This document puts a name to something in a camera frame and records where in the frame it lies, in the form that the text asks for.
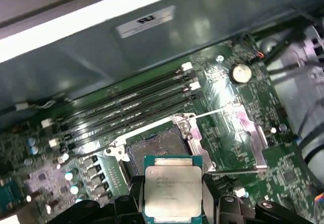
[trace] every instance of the label sticker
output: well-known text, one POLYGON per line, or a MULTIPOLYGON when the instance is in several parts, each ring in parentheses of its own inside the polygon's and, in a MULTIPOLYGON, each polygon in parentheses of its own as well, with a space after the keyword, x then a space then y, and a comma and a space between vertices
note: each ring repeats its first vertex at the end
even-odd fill
POLYGON ((174 17, 175 6, 170 6, 146 16, 135 19, 117 27, 122 38, 127 38, 133 34, 155 27, 159 24, 171 21, 174 17))

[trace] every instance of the chip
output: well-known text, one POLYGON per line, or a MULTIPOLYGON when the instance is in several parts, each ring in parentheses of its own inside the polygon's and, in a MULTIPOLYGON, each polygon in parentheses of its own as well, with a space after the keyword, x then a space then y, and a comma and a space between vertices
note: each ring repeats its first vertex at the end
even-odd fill
POLYGON ((67 193, 68 190, 69 190, 69 189, 67 188, 67 186, 63 186, 63 187, 61 187, 61 189, 60 189, 60 191, 61 191, 62 194, 67 193))
POLYGON ((185 143, 176 127, 134 143, 126 151, 136 175, 144 174, 144 157, 147 155, 188 155, 185 143))
POLYGON ((293 171, 285 172, 283 178, 286 183, 290 183, 296 179, 296 174, 293 171))
POLYGON ((42 174, 38 175, 38 179, 40 181, 44 181, 46 179, 45 174, 42 173, 42 174))

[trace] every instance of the wire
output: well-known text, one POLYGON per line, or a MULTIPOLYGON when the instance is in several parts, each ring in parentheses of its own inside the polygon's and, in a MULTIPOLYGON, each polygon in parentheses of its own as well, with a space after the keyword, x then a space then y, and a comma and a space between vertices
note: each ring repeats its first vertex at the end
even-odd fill
POLYGON ((313 159, 313 157, 322 150, 324 150, 324 145, 320 145, 320 146, 316 147, 315 149, 313 149, 310 153, 308 153, 304 159, 306 164, 308 165, 309 162, 313 159))
POLYGON ((314 200, 315 201, 324 200, 324 193, 317 195, 314 200))
POLYGON ((45 103, 44 105, 37 105, 37 104, 33 104, 30 105, 30 108, 35 108, 35 109, 48 109, 50 107, 52 107, 57 101, 56 100, 50 100, 47 103, 45 103))
POLYGON ((321 68, 324 68, 324 64, 321 64, 319 62, 308 61, 302 67, 300 67, 299 64, 296 63, 296 64, 285 66, 285 67, 282 67, 282 68, 279 68, 279 69, 270 70, 270 71, 268 71, 268 73, 269 73, 269 75, 276 75, 276 74, 288 72, 288 71, 291 71, 291 70, 294 70, 294 69, 297 69, 297 68, 302 69, 303 67, 321 67, 321 68))
POLYGON ((270 70, 270 71, 268 71, 268 73, 269 73, 269 75, 276 75, 276 74, 280 74, 280 73, 284 73, 284 72, 287 72, 287 71, 294 70, 296 68, 299 68, 299 65, 297 63, 289 65, 289 66, 285 66, 285 67, 282 67, 282 68, 279 68, 279 69, 270 70))
POLYGON ((297 131, 297 135, 300 136, 309 117, 313 114, 313 112, 315 111, 315 109, 319 106, 323 106, 324 105, 324 98, 321 98, 317 101, 315 101, 315 103, 307 110, 307 112, 304 115, 304 118, 299 126, 299 129, 297 131))
POLYGON ((250 24, 250 26, 241 34, 241 36, 238 39, 238 43, 242 46, 243 49, 246 49, 247 51, 250 51, 251 53, 256 54, 262 59, 265 59, 264 63, 268 66, 277 56, 281 55, 283 51, 286 50, 286 48, 293 42, 298 40, 301 35, 303 35, 304 30, 311 24, 316 24, 318 26, 323 26, 323 22, 321 19, 318 19, 308 12, 304 11, 303 9, 294 6, 294 5, 287 5, 287 6, 279 6, 279 7, 274 7, 267 11, 262 16, 259 16, 254 22, 250 24), (297 12, 300 16, 304 17, 306 20, 302 22, 302 25, 297 26, 295 29, 289 33, 287 37, 285 37, 281 43, 279 43, 275 48, 269 53, 269 55, 264 56, 262 53, 260 53, 256 48, 253 46, 250 47, 247 45, 247 43, 244 41, 246 37, 252 37, 250 35, 251 30, 258 26, 259 23, 262 21, 265 21, 269 19, 271 16, 273 16, 274 13, 280 13, 280 12, 285 12, 287 9, 293 9, 295 12, 297 12))
POLYGON ((314 130, 312 130, 298 145, 300 150, 307 147, 315 138, 324 133, 324 122, 319 124, 314 130))
POLYGON ((305 173, 309 176, 310 180, 314 183, 314 185, 319 188, 321 191, 324 191, 324 184, 318 180, 318 178, 313 174, 313 172, 309 169, 306 162, 304 161, 302 151, 297 148, 296 151, 294 151, 296 158, 298 159, 298 162, 300 163, 300 166, 302 167, 302 170, 304 170, 305 173))

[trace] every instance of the shiny metal surface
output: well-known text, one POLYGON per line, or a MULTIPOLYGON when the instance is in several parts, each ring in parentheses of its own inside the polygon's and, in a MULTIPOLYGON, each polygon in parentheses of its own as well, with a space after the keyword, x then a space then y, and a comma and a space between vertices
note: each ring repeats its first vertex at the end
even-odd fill
MULTIPOLYGON (((60 92, 83 96, 238 33, 270 8, 306 6, 308 0, 150 0, 122 10, 138 1, 77 0, 2 28, 0 108, 60 92), (116 27, 169 6, 175 6, 172 21, 119 36, 116 27)), ((0 123, 34 113, 11 114, 0 123)))
POLYGON ((202 136, 200 134, 195 114, 185 113, 174 116, 174 123, 177 124, 183 139, 186 139, 193 155, 201 155, 204 172, 215 171, 213 162, 206 151, 200 144, 202 136))
POLYGON ((201 214, 202 170, 197 166, 150 166, 145 170, 145 214, 158 222, 201 214))
POLYGON ((250 133, 251 150, 256 161, 256 169, 267 168, 267 163, 263 157, 262 151, 268 147, 268 144, 262 128, 255 122, 249 120, 243 105, 237 107, 235 110, 243 129, 250 133))

